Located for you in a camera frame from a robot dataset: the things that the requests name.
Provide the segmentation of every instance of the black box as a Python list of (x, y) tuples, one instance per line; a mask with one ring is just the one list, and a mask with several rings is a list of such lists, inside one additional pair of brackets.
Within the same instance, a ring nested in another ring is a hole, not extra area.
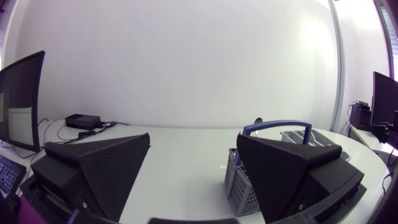
[(96, 124), (100, 122), (99, 116), (74, 114), (65, 118), (68, 127), (86, 129), (92, 131), (96, 128)]
[(371, 131), (371, 117), (372, 112), (368, 106), (356, 103), (351, 109), (349, 123), (358, 130)]

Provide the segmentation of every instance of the desk surface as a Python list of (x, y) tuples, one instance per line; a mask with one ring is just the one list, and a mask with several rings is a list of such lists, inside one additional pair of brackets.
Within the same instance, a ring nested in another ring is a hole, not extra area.
[[(363, 144), (370, 149), (386, 153), (391, 153), (391, 151), (393, 150), (393, 147), (389, 144), (380, 143), (379, 140), (370, 131), (359, 130), (352, 125), (351, 131), (355, 132), (355, 134), (360, 138)], [(394, 150), (393, 155), (398, 156), (398, 150)]]
[[(41, 124), (41, 140), (47, 124)], [(54, 122), (47, 130), (48, 141), (59, 141), (58, 129), (63, 121)], [(280, 131), (299, 127), (279, 127), (259, 132), (259, 137), (280, 140)], [(228, 148), (236, 147), (236, 136), (242, 129), (180, 129), (150, 128), (117, 125), (105, 132), (80, 142), (120, 138), (148, 132), (151, 147), (132, 187), (121, 216), (121, 223), (147, 223), (151, 217), (177, 220), (211, 220), (235, 217), (225, 189), (225, 166)], [(329, 131), (317, 130), (350, 156), (349, 163), (363, 172), (362, 184), (366, 193), (357, 206), (342, 221), (365, 223), (382, 195), (382, 180), (388, 170), (382, 161), (362, 144)], [(63, 128), (62, 138), (75, 138), (79, 130)], [(31, 152), (17, 149), (21, 154)], [(29, 169), (30, 159), (20, 159), (10, 149), (1, 148), (0, 154), (24, 164)], [(41, 152), (35, 159), (42, 157)], [(260, 212), (239, 217), (239, 222), (264, 223)]]

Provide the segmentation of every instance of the purple object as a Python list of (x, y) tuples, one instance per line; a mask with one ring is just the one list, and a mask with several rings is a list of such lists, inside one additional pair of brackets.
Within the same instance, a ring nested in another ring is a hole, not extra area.
[(18, 222), (20, 224), (47, 224), (23, 195), (20, 196), (19, 199), (21, 200), (21, 207), (18, 213)]

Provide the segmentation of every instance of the white wall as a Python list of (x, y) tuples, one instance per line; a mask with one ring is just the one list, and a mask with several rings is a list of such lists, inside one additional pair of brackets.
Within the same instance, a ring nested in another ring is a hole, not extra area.
[(36, 0), (14, 44), (16, 58), (46, 51), (40, 118), (197, 128), (261, 116), (328, 129), (335, 104), (327, 0)]
[(2, 61), (1, 68), (20, 59), (16, 57), (17, 40), (19, 29), (25, 13), (26, 6), (30, 0), (9, 0), (6, 10), (0, 22), (1, 32), (5, 32), (2, 43)]
[(335, 2), (345, 51), (345, 94), (338, 132), (348, 120), (351, 102), (369, 103), (373, 96), (373, 72), (389, 74), (386, 41), (372, 0)]

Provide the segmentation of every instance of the blue handle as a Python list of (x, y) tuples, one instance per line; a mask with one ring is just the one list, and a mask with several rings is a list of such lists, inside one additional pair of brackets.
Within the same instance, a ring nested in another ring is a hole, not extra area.
[[(242, 134), (244, 135), (250, 135), (253, 131), (258, 131), (262, 129), (267, 129), (267, 128), (273, 128), (273, 127), (279, 127), (279, 126), (290, 126), (290, 125), (296, 125), (296, 126), (304, 126), (305, 127), (305, 133), (304, 133), (304, 139), (303, 139), (303, 144), (308, 144), (310, 141), (310, 134), (311, 134), (311, 128), (312, 125), (302, 122), (302, 121), (295, 121), (295, 120), (278, 120), (278, 121), (266, 121), (262, 123), (257, 123), (257, 124), (251, 124), (247, 125), (243, 128)], [(240, 165), (242, 163), (242, 159), (239, 155), (238, 152), (236, 152), (235, 159), (234, 159), (234, 164), (236, 166)]]

